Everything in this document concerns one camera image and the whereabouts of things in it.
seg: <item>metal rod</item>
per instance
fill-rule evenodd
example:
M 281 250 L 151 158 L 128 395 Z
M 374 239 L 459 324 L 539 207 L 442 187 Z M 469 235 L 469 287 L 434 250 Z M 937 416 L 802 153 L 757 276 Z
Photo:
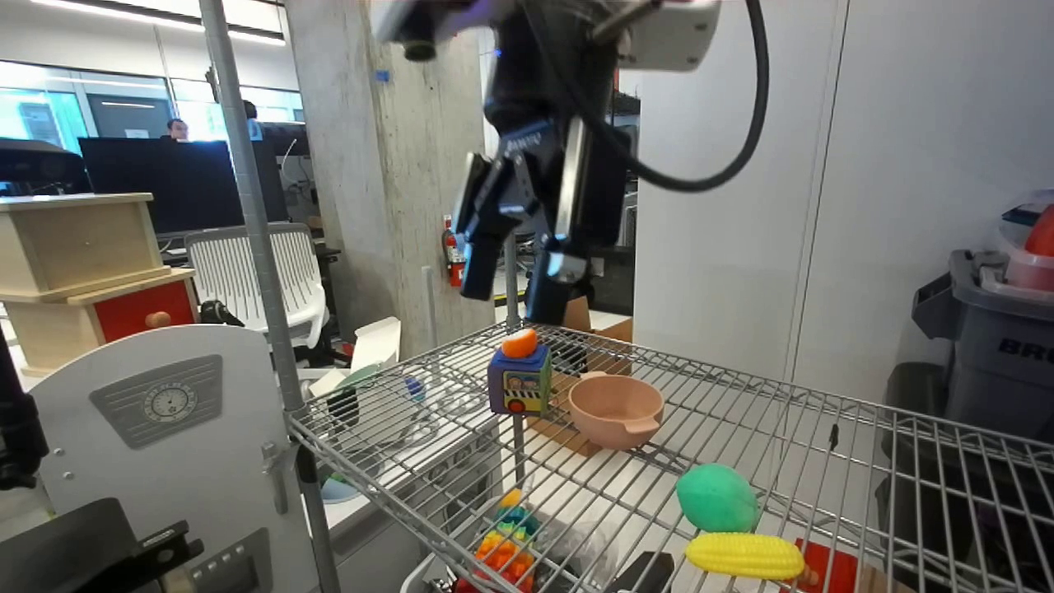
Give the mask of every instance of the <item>metal rod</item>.
M 934 441 L 934 448 L 937 448 L 937 479 L 938 479 L 938 485 L 941 485 L 941 491 L 938 491 L 938 498 L 941 498 L 941 522 L 947 522 L 947 563 L 949 563 L 949 586 L 956 589 L 956 583 L 960 583 L 960 574 L 956 574 L 956 532 L 951 532 L 951 508 L 949 508 L 949 472 L 947 472 L 947 441 L 937 436 L 937 441 Z
M 714 436 L 717 436 L 717 422 L 714 422 L 714 418 L 733 418 L 734 399 L 738 399 L 738 393 L 734 393 L 733 386 L 717 386 L 717 395 L 714 395 L 711 406 L 695 401 L 695 408 L 688 412 L 688 416 L 698 418 L 695 427 L 691 427 L 691 436 L 704 436 L 704 439 L 701 439 L 701 441 L 695 445 L 695 450 L 688 456 L 691 461 L 711 458 L 711 448 L 717 445 L 717 441 L 714 441 Z
M 904 480 L 904 479 L 900 479 L 900 436 L 897 436 L 897 422 L 889 422 L 889 441 L 894 441 L 894 448 L 889 448 L 889 469 L 894 469 L 894 473 L 889 473 L 889 498 L 885 498 L 885 529 L 897 532 L 897 512 L 900 512 L 900 508 L 897 508 L 897 485 Z M 894 541 L 897 541 L 897 536 L 885 541 L 885 553 L 883 553 L 883 574 L 885 574 L 885 575 L 897 575 Z
M 868 502 L 863 502 L 863 517 L 861 517 L 861 529 L 858 529 L 858 549 L 874 549 L 874 558 L 881 559 L 883 558 L 883 532 L 878 529 L 868 529 L 868 523 L 881 523 L 878 513 L 883 513 L 883 502 L 881 502 L 881 485 L 883 479 L 889 480 L 889 469 L 871 469 L 874 461 L 883 458 L 883 436 L 885 436 L 885 426 L 874 426 L 871 427 L 871 448 L 868 456 L 861 458 L 863 472 L 868 472 Z
M 919 532 L 919 553 L 916 553 L 916 569 L 919 569 L 919 589 L 926 593 L 926 558 L 923 558 L 923 545 L 926 545 L 926 523 L 923 523 L 923 498 L 926 498 L 926 491 L 923 491 L 923 485 L 919 485 L 919 479 L 923 479 L 923 456 L 919 456 L 919 422 L 913 422 L 908 426 L 913 427 L 913 479 L 916 479 L 916 532 Z
M 283 408 L 289 412 L 289 408 L 302 406 L 302 393 L 301 393 L 281 276 L 277 276 L 277 262 L 273 262 L 273 250 L 270 250 L 259 169 L 258 169 L 255 145 L 248 136 L 248 114 L 244 114 L 244 103 L 240 103 L 240 81 L 237 81 L 223 0 L 200 0 L 200 22 L 203 22 L 203 39 L 208 39 L 208 59 L 219 77 L 216 79 L 219 95 L 223 106 L 223 122 L 229 122 L 229 139 L 231 139 L 229 145 L 231 145 L 231 158 L 233 158 L 233 182 L 237 182 L 244 228 L 248 228 L 248 238 L 255 246 L 255 271 L 258 271 L 258 287 L 259 287 L 259 299 L 264 299 L 264 313 L 266 313 L 273 369 L 281 380 Z M 319 589 L 340 593 L 323 498 L 317 495 L 317 485 L 302 485 L 302 480 L 301 480 L 301 498 L 302 498 L 302 512 L 306 512 L 306 523 L 311 523 L 311 546 L 317 558 Z
M 849 427 L 849 458 L 853 458 L 853 450 L 858 450 L 858 436 L 861 436 L 861 427 L 858 427 L 858 422 L 853 422 L 853 427 Z M 847 495 L 849 495 L 849 485 L 853 485 L 853 464 L 838 464 L 838 469 L 845 469 L 845 495 L 841 495 L 841 502 L 838 502 L 838 517 L 847 517 Z M 834 558 L 841 553 L 841 529 L 845 529 L 845 523 L 847 522 L 834 522 L 834 532 L 829 532 L 829 563 L 828 563 L 828 574 L 824 574 L 824 583 L 829 583 L 829 575 L 834 575 Z
M 1014 487 L 1017 487 L 1017 491 L 1027 491 L 1026 480 L 1021 480 L 1021 473 L 1017 473 L 1017 464 L 1007 461 L 1007 469 L 1012 469 Z M 1027 522 L 1031 536 L 1040 541 L 1040 529 L 1033 527 L 1033 513 L 1037 513 L 1037 512 L 1031 508 L 1027 495 L 1021 498 L 1021 512 L 1026 512 L 1026 522 Z M 1049 586 L 1054 586 L 1054 574 L 1050 574 L 1050 563 L 1049 563 L 1049 549 L 1046 549 L 1046 546 L 1033 546 L 1033 553 L 1037 553 L 1037 559 L 1040 559 L 1040 569 L 1046 569 Z
M 623 464 L 613 472 L 613 473 L 626 473 L 631 472 L 631 464 L 634 464 L 637 458 L 634 456 L 626 456 L 623 458 Z M 643 527 L 643 532 L 657 523 L 657 513 L 651 512 L 647 512 L 647 502 L 651 502 L 650 495 L 657 491 L 657 485 L 666 479 L 666 472 L 657 472 L 657 479 L 651 480 L 647 480 L 647 473 L 637 473 L 634 480 L 626 480 L 623 485 L 623 491 L 616 491 L 616 495 L 610 495 L 610 502 L 607 502 L 607 508 L 601 512 L 601 502 L 594 502 L 590 505 L 590 512 L 597 512 L 597 517 L 616 517 L 621 513 L 621 508 L 626 505 L 626 508 L 634 508 L 631 512 L 631 517 L 637 517 L 637 522 L 643 522 L 647 527 Z M 568 522 L 562 523 L 562 532 L 551 545 L 551 549 L 562 541 L 562 536 L 572 536 L 572 532 L 590 532 L 590 529 L 597 529 L 597 523 L 590 527 L 590 529 L 572 529 L 578 527 L 578 522 Z M 569 559 L 572 558 L 579 558 L 579 549 L 590 545 L 590 536 L 582 536 L 569 553 L 562 553 L 562 559 L 559 559 L 559 574 L 562 569 L 569 569 Z M 579 567 L 579 575 L 586 575 L 590 569 L 597 569 L 597 563 L 603 559 L 603 553 L 597 553 L 590 563 L 582 563 Z
M 691 380 L 685 380 L 685 377 L 676 377 L 676 371 L 659 371 L 659 377 L 650 377 L 647 380 L 647 371 L 639 371 L 639 380 L 647 380 L 647 383 L 651 383 L 659 393 L 673 393 L 673 395 L 680 395 L 685 386 L 688 386 L 688 393 L 695 395 L 704 383 L 691 383 Z M 680 422 L 673 426 L 673 430 L 670 436 L 680 436 L 680 430 L 685 430 L 691 422 L 701 422 L 701 416 L 680 416 Z M 657 479 L 650 480 L 650 487 L 643 491 L 643 498 L 639 502 L 657 502 L 657 513 L 651 517 L 647 517 L 643 522 L 643 529 L 637 532 L 637 541 L 631 545 L 631 549 L 643 549 L 647 545 L 647 536 L 650 536 L 650 529 L 666 529 L 661 523 L 659 523 L 659 512 L 673 502 L 673 495 L 676 491 L 666 491 L 666 498 L 659 498 L 659 485 L 661 485 L 661 479 L 666 473 L 659 473 L 657 472 Z
M 421 290 L 426 290 L 426 330 L 429 330 L 429 352 L 440 349 L 440 326 L 434 326 L 434 273 L 431 268 L 421 268 Z M 431 359 L 431 386 L 442 383 L 442 362 L 440 352 Z
M 1049 498 L 1049 508 L 1050 508 L 1050 513 L 1054 513 L 1054 495 L 1050 495 L 1050 487 L 1049 487 L 1049 480 L 1046 480 L 1046 464 L 1033 458 L 1033 450 L 1031 450 L 1033 445 L 1026 445 L 1026 464 L 1027 469 L 1033 469 L 1033 473 L 1037 473 L 1037 485 L 1040 485 L 1040 491 L 1046 491 L 1046 498 Z
M 1002 549 L 1006 549 L 1006 559 L 1012 563 L 1014 589 L 1026 589 L 1026 586 L 1021 586 L 1021 569 L 1017 569 L 1017 553 L 1021 553 L 1021 549 L 1014 549 L 1014 532 L 1012 532 L 1007 517 L 1006 517 L 1006 502 L 1002 502 L 1002 495 L 999 495 L 999 479 L 994 479 L 991 458 L 990 458 L 990 450 L 986 450 L 986 439 L 982 439 L 979 445 L 982 445 L 982 469 L 986 469 L 991 498 L 999 502 L 994 517 L 999 517 L 999 532 L 1002 532 L 1002 545 L 1006 545 Z
M 519 235 L 505 238 L 505 326 L 509 333 L 521 330 L 521 290 L 519 290 Z M 519 485 L 528 480 L 528 456 L 523 456 L 523 418 L 513 418 L 513 464 L 519 464 Z
M 972 487 L 972 479 L 970 479 L 970 461 L 964 461 L 964 436 L 960 430 L 960 426 L 951 427 L 956 430 L 956 456 L 960 456 L 960 472 L 962 472 L 962 487 L 964 487 L 964 505 L 970 505 L 970 522 L 972 522 L 972 532 L 975 532 L 975 553 L 979 553 L 979 567 L 982 567 L 982 586 L 991 589 L 990 583 L 990 553 L 986 553 L 986 529 L 979 523 L 979 502 L 975 502 L 975 487 Z
M 521 330 L 519 235 L 505 238 L 505 326 Z

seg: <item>shelf post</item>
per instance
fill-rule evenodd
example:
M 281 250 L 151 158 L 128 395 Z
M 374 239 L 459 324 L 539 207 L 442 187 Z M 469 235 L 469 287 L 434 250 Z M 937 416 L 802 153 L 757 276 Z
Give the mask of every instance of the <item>shelf post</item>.
M 244 114 L 244 103 L 240 103 L 240 81 L 237 81 L 231 33 L 229 33 L 229 12 L 223 12 L 223 0 L 197 0 L 197 2 L 200 2 L 203 39 L 208 39 L 208 59 L 216 66 L 219 99 L 223 106 L 237 201 L 240 201 L 244 228 L 248 228 L 251 250 L 255 250 L 255 271 L 258 271 L 259 299 L 264 299 L 264 313 L 266 313 L 266 338 L 273 349 L 273 369 L 281 380 L 283 408 L 289 412 L 289 408 L 302 406 L 302 393 L 301 393 L 281 276 L 277 276 L 277 262 L 273 262 L 273 250 L 270 250 L 259 169 L 258 169 L 258 155 L 251 145 L 248 114 Z M 301 502 L 306 512 L 311 546 L 317 558 L 319 589 L 340 593 L 340 575 L 335 575 L 329 527 L 326 527 L 326 508 L 323 508 L 323 498 L 317 487 L 319 485 L 301 480 Z
M 509 333 L 521 330 L 521 287 L 519 287 L 519 235 L 505 238 L 505 326 Z M 523 416 L 513 416 L 513 469 L 519 469 L 519 487 L 528 480 L 528 461 L 523 461 Z

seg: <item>yellow toy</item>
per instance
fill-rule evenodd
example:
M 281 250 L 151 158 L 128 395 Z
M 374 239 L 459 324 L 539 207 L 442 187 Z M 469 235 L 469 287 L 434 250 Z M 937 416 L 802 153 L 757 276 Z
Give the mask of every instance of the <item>yellow toy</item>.
M 685 558 L 698 569 L 749 580 L 797 580 L 803 574 L 802 549 L 769 532 L 698 532 Z
M 521 508 L 521 505 L 523 505 L 523 491 L 521 487 L 505 491 L 505 498 L 497 502 L 497 508 Z

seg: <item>chrome shelving unit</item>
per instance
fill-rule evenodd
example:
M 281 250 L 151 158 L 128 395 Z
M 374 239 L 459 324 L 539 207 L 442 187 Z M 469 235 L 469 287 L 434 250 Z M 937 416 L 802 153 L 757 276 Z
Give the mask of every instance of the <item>chrome shelving unit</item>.
M 357 399 L 314 401 L 289 427 L 482 589 L 528 589 L 476 559 L 509 487 L 545 517 L 535 589 L 607 589 L 643 549 L 676 558 L 666 589 L 780 589 L 685 563 L 695 529 L 676 480 L 708 461 L 757 487 L 762 532 L 853 553 L 858 589 L 1054 589 L 1050 445 L 586 333 L 539 333 L 557 383 L 590 369 L 651 383 L 670 401 L 661 430 L 631 456 L 578 456 L 530 427 L 519 439 L 512 418 L 488 412 L 485 386 L 505 330 L 390 369 Z M 500 461 L 463 458 L 440 485 L 431 469 L 459 436 L 477 436 L 491 458 L 500 448 Z M 497 487 L 476 487 L 485 472 Z

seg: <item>metal wire rack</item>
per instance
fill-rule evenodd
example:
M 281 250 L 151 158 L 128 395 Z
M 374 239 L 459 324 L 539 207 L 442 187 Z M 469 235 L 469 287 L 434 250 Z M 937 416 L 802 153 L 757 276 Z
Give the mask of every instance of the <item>metal wire rack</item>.
M 485 383 L 500 335 L 477 333 L 289 416 L 306 448 L 477 589 L 610 589 L 643 549 L 673 553 L 661 589 L 794 589 L 682 559 L 695 527 L 680 512 L 676 480 L 711 461 L 756 485 L 764 505 L 757 532 L 853 558 L 858 589 L 1054 589 L 1050 445 L 539 330 L 557 380 L 634 371 L 670 406 L 647 448 L 578 456 L 491 416 Z M 476 456 L 452 461 L 465 439 Z M 545 517 L 535 586 L 476 558 L 509 487 Z M 838 567 L 814 569 L 834 583 Z

